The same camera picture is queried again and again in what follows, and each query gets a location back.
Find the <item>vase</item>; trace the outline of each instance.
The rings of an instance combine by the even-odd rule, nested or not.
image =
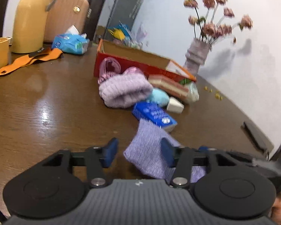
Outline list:
[[[185,54],[186,61],[183,67],[186,68],[193,76],[196,76],[200,66],[205,64],[209,50],[210,46],[207,43],[194,38],[191,46]]]

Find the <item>white wall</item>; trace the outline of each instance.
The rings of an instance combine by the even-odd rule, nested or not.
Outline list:
[[[140,23],[148,32],[145,50],[170,57],[181,65],[194,37],[184,0],[145,0],[133,31]],[[205,15],[202,0],[199,14]],[[227,39],[213,47],[199,75],[221,90],[278,146],[281,143],[281,0],[229,0],[234,24],[243,14],[253,20],[253,29],[233,33],[237,44]],[[215,22],[222,17],[220,7]]]
[[[16,8],[20,0],[8,0],[3,25],[3,36],[12,37]],[[105,0],[98,25],[106,26],[114,0]]]

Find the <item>yellow thermos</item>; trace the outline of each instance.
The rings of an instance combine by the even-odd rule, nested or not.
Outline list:
[[[11,51],[31,53],[43,47],[47,14],[56,0],[20,0],[13,27]]]

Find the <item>light blue ball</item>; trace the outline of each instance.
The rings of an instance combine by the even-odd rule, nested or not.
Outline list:
[[[146,100],[157,103],[159,107],[165,107],[169,104],[170,97],[163,90],[153,88],[152,94]]]

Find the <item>red box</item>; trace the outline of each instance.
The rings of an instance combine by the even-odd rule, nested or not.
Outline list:
[[[99,77],[100,64],[103,59],[107,57],[113,57],[119,62],[121,65],[121,73],[129,67],[138,67],[147,77],[150,74],[161,74],[176,82],[180,82],[185,79],[182,75],[165,70],[169,62],[173,62],[175,65],[177,64],[171,59],[163,58],[152,53],[126,46],[118,46],[106,40],[100,40],[98,45],[97,58],[94,68],[95,77]],[[188,73],[185,69],[183,69],[183,71],[188,74],[189,79],[196,81],[196,77]]]

